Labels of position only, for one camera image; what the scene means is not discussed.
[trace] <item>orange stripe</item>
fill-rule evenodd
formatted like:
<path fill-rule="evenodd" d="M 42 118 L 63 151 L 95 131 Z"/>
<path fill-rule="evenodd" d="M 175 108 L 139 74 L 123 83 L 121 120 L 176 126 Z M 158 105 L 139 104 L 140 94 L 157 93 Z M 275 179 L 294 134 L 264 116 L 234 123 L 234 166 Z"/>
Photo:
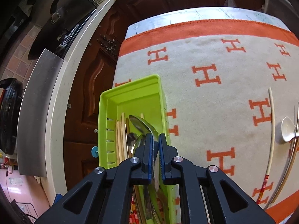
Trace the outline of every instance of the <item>orange stripe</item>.
<path fill-rule="evenodd" d="M 299 40 L 292 32 L 273 25 L 246 20 L 211 19 L 172 24 L 135 35 L 122 43 L 119 57 L 153 45 L 207 35 L 253 35 L 299 46 Z"/>
<path fill-rule="evenodd" d="M 292 214 L 299 205 L 299 190 L 278 204 L 266 210 L 276 223 L 282 222 Z"/>

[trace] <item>white ceramic spoon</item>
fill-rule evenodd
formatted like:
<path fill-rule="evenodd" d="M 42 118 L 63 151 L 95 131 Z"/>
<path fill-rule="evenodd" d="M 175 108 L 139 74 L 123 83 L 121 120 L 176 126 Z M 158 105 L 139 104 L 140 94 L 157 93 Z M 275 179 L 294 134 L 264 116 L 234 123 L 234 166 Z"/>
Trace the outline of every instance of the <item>white ceramic spoon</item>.
<path fill-rule="evenodd" d="M 288 142 L 295 137 L 296 125 L 294 125 L 294 123 L 289 117 L 284 117 L 284 119 L 282 120 L 281 133 L 282 133 L 282 138 L 285 142 Z"/>

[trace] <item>pink tile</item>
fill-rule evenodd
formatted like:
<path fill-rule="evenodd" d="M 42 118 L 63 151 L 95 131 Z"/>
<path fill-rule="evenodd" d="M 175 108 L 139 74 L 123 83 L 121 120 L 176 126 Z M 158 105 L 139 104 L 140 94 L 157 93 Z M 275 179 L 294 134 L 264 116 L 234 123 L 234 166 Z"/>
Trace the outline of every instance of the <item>pink tile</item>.
<path fill-rule="evenodd" d="M 29 79 L 33 71 L 33 67 L 30 66 L 26 72 L 25 79 Z"/>
<path fill-rule="evenodd" d="M 23 80 L 23 88 L 26 88 L 27 83 L 28 83 L 28 80 L 24 79 L 24 80 Z"/>
<path fill-rule="evenodd" d="M 4 71 L 5 71 L 5 67 L 4 66 L 0 66 L 0 78 L 2 77 Z"/>
<path fill-rule="evenodd" d="M 6 78 L 10 78 L 10 77 L 13 77 L 13 72 L 11 72 L 8 69 L 5 69 L 4 72 L 3 72 L 1 80 L 6 79 Z"/>
<path fill-rule="evenodd" d="M 37 63 L 37 60 L 33 60 L 33 61 L 31 62 L 31 66 L 35 67 L 36 63 Z"/>
<path fill-rule="evenodd" d="M 15 72 L 16 69 L 18 68 L 18 65 L 20 63 L 20 60 L 15 57 L 15 56 L 12 56 L 6 66 L 6 68 L 12 72 Z"/>
<path fill-rule="evenodd" d="M 29 35 L 31 38 L 35 39 L 35 38 L 37 37 L 39 31 L 40 31 L 40 30 L 39 30 L 36 26 L 33 26 L 33 28 L 29 31 L 28 35 Z"/>
<path fill-rule="evenodd" d="M 38 25 L 34 25 L 39 31 L 41 31 L 41 27 Z"/>
<path fill-rule="evenodd" d="M 6 54 L 6 56 L 3 58 L 1 66 L 6 67 L 11 57 L 12 57 L 12 54 L 9 54 L 9 52 L 8 52 Z"/>
<path fill-rule="evenodd" d="M 30 50 L 30 49 L 31 49 L 31 46 L 32 46 L 33 42 L 34 42 L 34 41 L 32 41 L 31 45 L 28 47 L 28 50 Z"/>
<path fill-rule="evenodd" d="M 26 53 L 26 50 L 27 49 L 25 47 L 19 45 L 13 55 L 18 59 L 22 59 L 23 55 Z"/>
<path fill-rule="evenodd" d="M 28 68 L 29 68 L 29 65 L 26 64 L 25 62 L 21 61 L 16 70 L 16 74 L 18 74 L 21 77 L 25 77 Z"/>
<path fill-rule="evenodd" d="M 31 60 L 28 60 L 28 54 L 29 54 L 29 49 L 26 50 L 25 54 L 22 57 L 23 62 L 25 62 L 26 64 L 30 65 L 31 64 Z"/>
<path fill-rule="evenodd" d="M 14 74 L 13 77 L 16 78 L 16 79 L 17 79 L 18 81 L 20 81 L 20 82 L 23 82 L 23 80 L 24 80 L 23 77 L 21 77 L 21 76 L 19 76 L 19 75 L 17 75 L 17 74 Z"/>
<path fill-rule="evenodd" d="M 26 35 L 24 39 L 21 41 L 20 45 L 28 49 L 31 46 L 32 42 L 33 42 L 33 38 L 31 38 L 29 35 Z"/>

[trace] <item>table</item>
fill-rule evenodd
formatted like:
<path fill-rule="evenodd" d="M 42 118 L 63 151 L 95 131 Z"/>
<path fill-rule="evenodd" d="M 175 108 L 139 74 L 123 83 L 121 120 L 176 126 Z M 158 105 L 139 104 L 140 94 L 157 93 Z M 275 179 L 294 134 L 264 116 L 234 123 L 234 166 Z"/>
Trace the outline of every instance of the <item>table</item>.
<path fill-rule="evenodd" d="M 298 39 L 282 21 L 267 14 L 219 7 L 171 12 L 129 27 L 114 86 L 158 74 L 171 144 L 179 155 L 198 166 L 218 165 L 254 200 L 269 157 L 271 87 L 275 151 L 260 202 L 263 208 L 289 154 L 280 123 L 285 116 L 296 117 L 298 46 Z M 285 187 L 267 210 L 277 223 L 299 204 L 298 166 L 296 159 Z"/>

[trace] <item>white countertop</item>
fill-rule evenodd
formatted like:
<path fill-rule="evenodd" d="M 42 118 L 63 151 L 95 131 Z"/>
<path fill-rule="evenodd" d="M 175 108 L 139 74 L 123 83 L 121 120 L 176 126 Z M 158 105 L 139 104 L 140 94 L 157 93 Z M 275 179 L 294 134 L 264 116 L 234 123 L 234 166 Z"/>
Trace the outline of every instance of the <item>white countertop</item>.
<path fill-rule="evenodd" d="M 207 19 L 238 19 L 266 23 L 290 31 L 278 18 L 242 8 L 234 7 L 200 7 L 178 10 L 144 19 L 128 27 L 125 39 L 143 32 L 189 21 Z"/>
<path fill-rule="evenodd" d="M 45 134 L 47 177 L 41 178 L 50 204 L 53 203 L 56 194 L 64 195 L 67 192 L 63 163 L 63 131 L 73 80 L 93 33 L 115 1 L 105 0 L 102 2 L 79 32 L 64 58 L 53 89 Z"/>

